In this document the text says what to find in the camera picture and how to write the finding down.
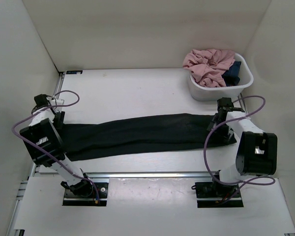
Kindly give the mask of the black trousers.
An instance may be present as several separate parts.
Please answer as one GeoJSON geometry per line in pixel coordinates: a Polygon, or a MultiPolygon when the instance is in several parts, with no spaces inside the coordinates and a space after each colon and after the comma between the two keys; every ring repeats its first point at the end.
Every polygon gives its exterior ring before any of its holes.
{"type": "Polygon", "coordinates": [[[212,119],[210,115],[173,114],[64,124],[59,135],[71,161],[203,149],[212,119]]]}

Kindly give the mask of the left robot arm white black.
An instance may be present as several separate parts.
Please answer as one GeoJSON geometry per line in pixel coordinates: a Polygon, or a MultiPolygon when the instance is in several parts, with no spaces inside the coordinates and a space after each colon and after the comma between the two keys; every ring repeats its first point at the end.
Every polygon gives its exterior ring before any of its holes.
{"type": "Polygon", "coordinates": [[[75,195],[87,197],[93,192],[93,184],[82,169],[66,156],[64,143],[58,133],[63,126],[65,112],[62,99],[40,94],[34,97],[30,124],[19,131],[30,157],[37,166],[56,171],[64,181],[61,186],[75,195]]]}

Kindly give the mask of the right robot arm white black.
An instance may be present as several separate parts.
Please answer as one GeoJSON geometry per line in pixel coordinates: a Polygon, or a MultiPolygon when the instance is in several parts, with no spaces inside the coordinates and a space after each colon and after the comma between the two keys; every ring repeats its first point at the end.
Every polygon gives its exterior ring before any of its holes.
{"type": "Polygon", "coordinates": [[[255,185],[254,180],[272,179],[276,172],[278,138],[274,133],[264,132],[250,119],[265,106],[266,100],[259,95],[251,95],[247,98],[260,98],[262,104],[257,110],[247,114],[242,108],[235,107],[231,98],[218,99],[217,113],[208,127],[209,133],[205,140],[203,157],[206,169],[213,181],[211,191],[218,197],[225,195],[229,186],[240,183],[255,185]],[[207,162],[207,145],[212,134],[225,125],[228,125],[228,139],[236,134],[240,141],[235,163],[215,174],[207,162]]]}

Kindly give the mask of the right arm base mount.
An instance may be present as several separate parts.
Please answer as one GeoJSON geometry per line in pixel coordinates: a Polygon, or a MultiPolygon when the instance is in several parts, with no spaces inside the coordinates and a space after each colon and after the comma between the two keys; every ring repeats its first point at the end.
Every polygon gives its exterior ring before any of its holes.
{"type": "Polygon", "coordinates": [[[195,182],[197,208],[240,208],[244,207],[238,185],[222,185],[213,182],[195,182]]]}

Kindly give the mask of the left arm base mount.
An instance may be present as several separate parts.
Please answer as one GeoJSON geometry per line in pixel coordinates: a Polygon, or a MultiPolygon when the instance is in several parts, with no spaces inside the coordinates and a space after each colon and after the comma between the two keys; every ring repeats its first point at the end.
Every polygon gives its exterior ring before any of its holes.
{"type": "Polygon", "coordinates": [[[108,192],[109,192],[109,182],[100,180],[95,182],[99,200],[96,199],[96,191],[94,187],[90,187],[86,190],[86,193],[82,195],[75,195],[70,189],[69,186],[64,183],[61,183],[62,187],[65,189],[62,205],[68,207],[105,207],[107,205],[108,192]]]}

